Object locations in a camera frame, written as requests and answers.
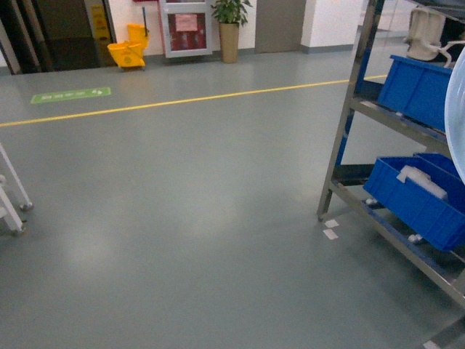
green floor sign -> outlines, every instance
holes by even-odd
[[[110,87],[96,89],[77,89],[75,91],[51,92],[34,95],[31,104],[61,102],[62,100],[76,100],[78,98],[103,97],[111,95]]]

blue storage bin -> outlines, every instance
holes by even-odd
[[[426,161],[432,162],[433,164],[439,166],[445,171],[449,172],[454,177],[460,179],[460,175],[457,172],[456,165],[453,164],[453,161],[449,158],[446,158],[439,153],[415,153],[413,156],[425,159]]]
[[[379,104],[445,131],[444,105],[452,69],[392,55]]]
[[[444,201],[409,178],[397,176],[405,165],[416,167],[448,193]],[[465,244],[465,185],[462,181],[420,157],[379,158],[363,188],[405,224],[443,251]]]

cart wheel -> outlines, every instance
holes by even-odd
[[[14,230],[14,231],[12,231],[12,236],[13,236],[14,238],[17,238],[17,237],[19,237],[19,236],[21,236],[21,235],[24,235],[27,231],[28,231],[28,229],[27,229],[26,227],[23,226],[23,227],[21,228],[21,230]]]
[[[33,208],[34,208],[34,204],[30,201],[27,204],[20,205],[20,210],[23,212],[29,212]]]

mop handle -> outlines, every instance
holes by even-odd
[[[142,14],[143,14],[143,16],[144,16],[145,37],[147,37],[148,34],[147,34],[147,20],[145,19],[145,7],[142,8]]]

white floor marker tape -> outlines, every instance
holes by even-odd
[[[424,343],[423,346],[425,349],[441,349],[436,345],[436,343],[432,342],[431,340]]]
[[[330,239],[330,240],[334,240],[335,238],[338,238],[338,236],[336,235],[336,233],[333,232],[332,229],[325,229],[323,230],[324,234],[326,234],[326,236]]]
[[[339,223],[337,223],[336,220],[327,220],[325,222],[325,225],[326,225],[327,228],[339,227]]]

